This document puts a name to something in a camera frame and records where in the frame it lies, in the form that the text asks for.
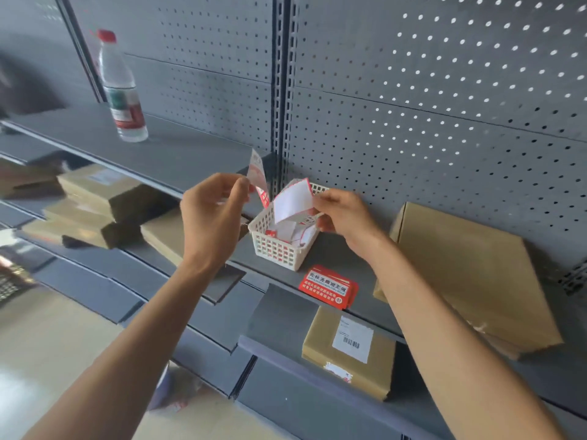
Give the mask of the person's left forearm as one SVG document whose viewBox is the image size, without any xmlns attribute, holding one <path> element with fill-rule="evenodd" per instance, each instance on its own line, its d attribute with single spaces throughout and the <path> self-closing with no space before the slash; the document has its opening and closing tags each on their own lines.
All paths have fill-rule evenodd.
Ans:
<svg viewBox="0 0 587 440">
<path fill-rule="evenodd" d="M 184 259 L 21 440 L 131 440 L 204 290 L 225 260 Z"/>
</svg>

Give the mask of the grey perforated back panel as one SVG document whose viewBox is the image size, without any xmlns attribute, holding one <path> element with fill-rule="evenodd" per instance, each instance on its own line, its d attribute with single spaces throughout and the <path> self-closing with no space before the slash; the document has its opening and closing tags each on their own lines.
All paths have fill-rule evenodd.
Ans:
<svg viewBox="0 0 587 440">
<path fill-rule="evenodd" d="M 143 111 L 273 151 L 276 0 L 68 0 L 97 58 L 111 30 Z"/>
<path fill-rule="evenodd" d="M 587 258 L 587 0 L 292 0 L 283 177 Z"/>
</svg>

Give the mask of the person's right forearm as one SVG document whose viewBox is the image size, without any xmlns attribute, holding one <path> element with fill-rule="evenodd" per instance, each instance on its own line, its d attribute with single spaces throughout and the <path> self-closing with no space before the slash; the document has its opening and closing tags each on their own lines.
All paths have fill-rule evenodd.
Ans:
<svg viewBox="0 0 587 440">
<path fill-rule="evenodd" d="M 416 366 L 457 440 L 566 440 L 526 382 L 381 231 L 360 238 Z"/>
</svg>

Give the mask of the grey slotted shelf upright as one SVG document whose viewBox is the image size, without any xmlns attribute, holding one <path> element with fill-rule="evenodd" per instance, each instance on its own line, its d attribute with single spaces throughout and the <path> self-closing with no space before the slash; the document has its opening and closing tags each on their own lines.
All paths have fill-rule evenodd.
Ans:
<svg viewBox="0 0 587 440">
<path fill-rule="evenodd" d="M 295 66 L 295 30 L 299 0 L 272 0 L 272 162 L 269 169 L 270 197 L 282 190 L 288 167 L 288 144 L 292 72 Z"/>
</svg>

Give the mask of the stack of red printed cards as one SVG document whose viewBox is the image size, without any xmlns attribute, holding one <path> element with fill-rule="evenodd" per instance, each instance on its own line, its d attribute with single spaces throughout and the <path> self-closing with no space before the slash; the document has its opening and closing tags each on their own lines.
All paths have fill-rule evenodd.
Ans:
<svg viewBox="0 0 587 440">
<path fill-rule="evenodd" d="M 337 310 L 347 310 L 354 302 L 358 285 L 324 266 L 312 266 L 297 288 L 300 292 Z"/>
</svg>

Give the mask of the white plastic bag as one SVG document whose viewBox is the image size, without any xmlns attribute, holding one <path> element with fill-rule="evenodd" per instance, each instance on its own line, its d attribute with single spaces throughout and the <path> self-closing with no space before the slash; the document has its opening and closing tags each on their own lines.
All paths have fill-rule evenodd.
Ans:
<svg viewBox="0 0 587 440">
<path fill-rule="evenodd" d="M 147 412 L 166 415 L 177 413 L 188 406 L 203 385 L 200 377 L 170 361 L 160 377 Z"/>
</svg>

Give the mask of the person's left hand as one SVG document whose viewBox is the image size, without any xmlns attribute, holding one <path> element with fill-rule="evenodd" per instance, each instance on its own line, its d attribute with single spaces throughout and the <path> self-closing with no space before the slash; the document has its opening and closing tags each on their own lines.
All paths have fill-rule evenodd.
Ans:
<svg viewBox="0 0 587 440">
<path fill-rule="evenodd" d="M 241 232 L 241 214 L 228 208 L 239 174 L 216 173 L 187 190 L 181 201 L 186 271 L 217 272 L 234 252 Z"/>
</svg>

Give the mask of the black mesh basket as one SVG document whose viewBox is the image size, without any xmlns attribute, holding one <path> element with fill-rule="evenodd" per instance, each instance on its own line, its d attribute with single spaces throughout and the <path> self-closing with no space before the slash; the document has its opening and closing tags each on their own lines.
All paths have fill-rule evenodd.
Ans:
<svg viewBox="0 0 587 440">
<path fill-rule="evenodd" d="M 19 265 L 0 265 L 0 307 L 36 286 L 36 281 Z"/>
</svg>

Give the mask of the red and white label card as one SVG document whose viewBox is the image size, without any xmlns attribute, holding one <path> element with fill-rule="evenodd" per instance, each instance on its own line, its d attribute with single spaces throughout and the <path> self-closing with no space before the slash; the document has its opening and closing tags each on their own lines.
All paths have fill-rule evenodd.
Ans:
<svg viewBox="0 0 587 440">
<path fill-rule="evenodd" d="M 253 149 L 251 158 L 248 165 L 248 171 L 246 177 L 250 183 L 255 187 L 262 206 L 266 209 L 271 203 L 269 197 L 269 187 L 265 174 L 262 157 Z"/>
</svg>

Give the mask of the large flat cardboard box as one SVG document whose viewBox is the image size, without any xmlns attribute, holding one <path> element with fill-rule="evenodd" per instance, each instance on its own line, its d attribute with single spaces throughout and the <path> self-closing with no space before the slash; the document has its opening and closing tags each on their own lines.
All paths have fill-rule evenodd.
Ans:
<svg viewBox="0 0 587 440">
<path fill-rule="evenodd" d="M 521 237 L 406 202 L 390 237 L 496 350 L 518 360 L 563 344 Z"/>
</svg>

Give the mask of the clear water bottle red cap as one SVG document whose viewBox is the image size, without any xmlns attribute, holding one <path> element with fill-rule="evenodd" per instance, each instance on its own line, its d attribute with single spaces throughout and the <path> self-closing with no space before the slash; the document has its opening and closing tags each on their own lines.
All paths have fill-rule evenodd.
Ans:
<svg viewBox="0 0 587 440">
<path fill-rule="evenodd" d="M 143 142 L 149 137 L 136 81 L 114 32 L 97 30 L 98 69 L 107 103 L 121 140 Z"/>
</svg>

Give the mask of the person's right hand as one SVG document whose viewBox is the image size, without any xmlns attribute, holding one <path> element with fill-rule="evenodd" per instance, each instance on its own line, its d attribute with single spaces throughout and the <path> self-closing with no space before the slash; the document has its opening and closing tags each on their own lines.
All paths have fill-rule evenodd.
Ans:
<svg viewBox="0 0 587 440">
<path fill-rule="evenodd" d="M 328 189 L 324 192 L 343 192 L 343 212 L 322 214 L 317 221 L 318 229 L 342 236 L 357 256 L 373 266 L 389 245 L 389 237 L 358 195 L 340 189 Z"/>
</svg>

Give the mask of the small labelled cardboard parcel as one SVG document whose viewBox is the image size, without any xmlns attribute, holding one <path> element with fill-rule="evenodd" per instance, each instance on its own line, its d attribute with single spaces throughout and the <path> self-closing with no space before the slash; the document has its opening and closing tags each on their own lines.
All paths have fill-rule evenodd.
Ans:
<svg viewBox="0 0 587 440">
<path fill-rule="evenodd" d="M 321 306 L 302 345 L 302 358 L 385 401 L 391 390 L 396 347 L 394 340 Z"/>
</svg>

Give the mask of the pile of cards in basket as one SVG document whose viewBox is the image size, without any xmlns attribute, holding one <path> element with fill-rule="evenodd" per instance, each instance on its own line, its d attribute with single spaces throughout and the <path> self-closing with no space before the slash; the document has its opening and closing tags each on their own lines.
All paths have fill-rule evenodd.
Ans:
<svg viewBox="0 0 587 440">
<path fill-rule="evenodd" d="M 278 215 L 274 211 L 262 234 L 295 248 L 305 248 L 312 244 L 319 232 L 317 221 L 321 215 L 322 213 L 316 211 L 301 212 L 278 221 Z"/>
</svg>

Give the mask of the white plastic mesh basket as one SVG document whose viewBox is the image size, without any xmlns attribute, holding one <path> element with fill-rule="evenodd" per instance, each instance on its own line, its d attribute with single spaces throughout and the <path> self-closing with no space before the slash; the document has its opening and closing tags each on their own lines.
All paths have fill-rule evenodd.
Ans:
<svg viewBox="0 0 587 440">
<path fill-rule="evenodd" d="M 314 196 L 329 188 L 311 183 Z M 270 260 L 292 271 L 297 271 L 312 248 L 317 236 L 307 247 L 295 248 L 272 237 L 264 236 L 262 232 L 267 228 L 268 221 L 273 217 L 272 201 L 269 206 L 260 212 L 249 224 L 248 230 L 253 238 L 255 254 L 263 259 Z"/>
</svg>

